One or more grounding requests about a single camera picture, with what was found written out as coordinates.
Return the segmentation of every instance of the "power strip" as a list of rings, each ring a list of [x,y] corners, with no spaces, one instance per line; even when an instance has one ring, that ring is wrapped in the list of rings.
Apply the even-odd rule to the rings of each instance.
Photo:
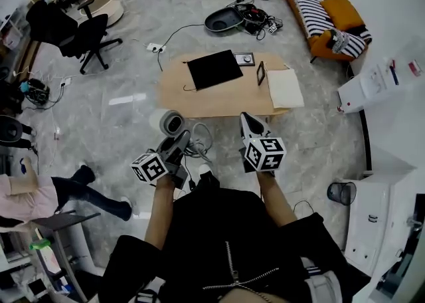
[[[166,46],[163,47],[163,45],[157,45],[156,43],[149,43],[149,45],[146,47],[148,51],[152,52],[158,52],[158,50],[162,48],[161,54],[165,52]]]

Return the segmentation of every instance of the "chair base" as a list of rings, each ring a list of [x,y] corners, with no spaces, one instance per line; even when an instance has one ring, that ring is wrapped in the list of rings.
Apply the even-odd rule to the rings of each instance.
[[[102,43],[99,44],[99,47],[98,47],[97,50],[91,50],[88,53],[88,56],[86,57],[86,59],[84,60],[84,63],[81,66],[80,73],[83,74],[83,75],[86,74],[86,72],[84,71],[84,68],[86,67],[86,65],[88,64],[88,62],[90,61],[90,59],[93,57],[93,55],[96,55],[98,57],[98,60],[100,61],[100,64],[104,67],[105,70],[108,69],[109,66],[103,61],[102,57],[100,56],[99,50],[101,48],[104,48],[104,47],[106,47],[108,45],[112,45],[114,43],[118,43],[120,45],[120,44],[122,44],[122,40],[121,39],[114,39],[114,40],[102,42]]]

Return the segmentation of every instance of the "black sleeve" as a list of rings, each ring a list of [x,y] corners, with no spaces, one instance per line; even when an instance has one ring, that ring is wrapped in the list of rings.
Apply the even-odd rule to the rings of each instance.
[[[300,257],[312,260],[323,272],[331,270],[335,273],[344,302],[350,302],[369,283],[370,277],[347,263],[318,213],[281,227],[280,233]]]
[[[100,283],[100,303],[128,303],[158,274],[161,251],[131,236],[121,236]]]

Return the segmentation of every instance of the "black jacket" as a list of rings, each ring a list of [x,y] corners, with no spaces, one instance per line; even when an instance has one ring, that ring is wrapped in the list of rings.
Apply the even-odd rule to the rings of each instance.
[[[194,191],[174,203],[162,251],[131,236],[118,239],[98,298],[100,303],[127,303],[158,276],[165,280],[162,303],[217,302],[235,280],[289,302],[311,302],[301,256],[323,272],[334,271],[344,302],[360,289],[353,284],[355,269],[317,213],[277,227],[252,192]]]

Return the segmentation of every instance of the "black mat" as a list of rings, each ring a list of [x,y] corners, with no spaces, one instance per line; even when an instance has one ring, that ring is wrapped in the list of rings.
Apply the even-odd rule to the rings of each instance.
[[[243,75],[231,50],[197,58],[187,63],[197,90],[234,80]]]

